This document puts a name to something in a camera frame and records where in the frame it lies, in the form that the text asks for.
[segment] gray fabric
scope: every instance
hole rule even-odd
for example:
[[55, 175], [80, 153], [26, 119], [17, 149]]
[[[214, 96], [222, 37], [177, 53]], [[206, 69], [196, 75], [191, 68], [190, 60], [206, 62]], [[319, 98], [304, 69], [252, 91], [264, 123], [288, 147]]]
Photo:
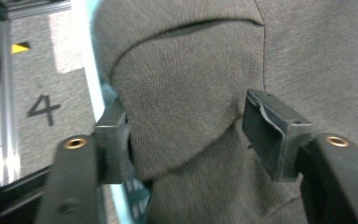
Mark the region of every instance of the gray fabric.
[[298, 185], [270, 182], [247, 149], [244, 95], [270, 91], [358, 143], [358, 1], [196, 2], [106, 0], [94, 22], [153, 183], [147, 222], [304, 223]]

